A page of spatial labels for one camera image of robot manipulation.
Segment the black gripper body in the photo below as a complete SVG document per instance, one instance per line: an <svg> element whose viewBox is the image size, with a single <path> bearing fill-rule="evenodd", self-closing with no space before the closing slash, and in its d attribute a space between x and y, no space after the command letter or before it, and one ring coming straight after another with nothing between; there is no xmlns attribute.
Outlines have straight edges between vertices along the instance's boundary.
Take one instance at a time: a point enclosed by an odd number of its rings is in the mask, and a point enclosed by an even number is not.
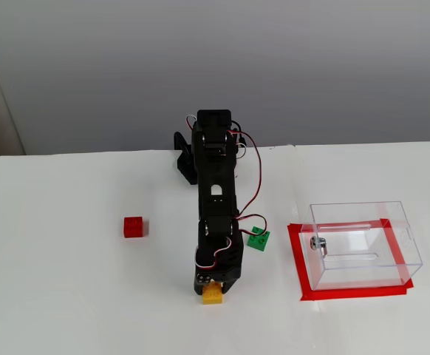
<svg viewBox="0 0 430 355"><path fill-rule="evenodd" d="M229 237L213 237L199 233L195 254L195 273L209 274L221 283L226 277L241 274L243 238L240 232Z"/></svg>

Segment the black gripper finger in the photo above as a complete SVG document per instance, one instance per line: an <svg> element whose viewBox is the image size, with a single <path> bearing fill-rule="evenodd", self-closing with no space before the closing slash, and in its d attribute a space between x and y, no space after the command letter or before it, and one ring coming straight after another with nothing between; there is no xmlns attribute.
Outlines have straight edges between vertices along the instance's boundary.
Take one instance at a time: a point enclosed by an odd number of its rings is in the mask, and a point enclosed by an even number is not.
<svg viewBox="0 0 430 355"><path fill-rule="evenodd" d="M229 275L228 277L226 277L221 282L222 293L226 294L240 277L241 277L241 274L234 274L234 275Z"/></svg>
<svg viewBox="0 0 430 355"><path fill-rule="evenodd" d="M194 276L194 291L197 295L202 296L203 289L212 281L209 274L196 273Z"/></svg>

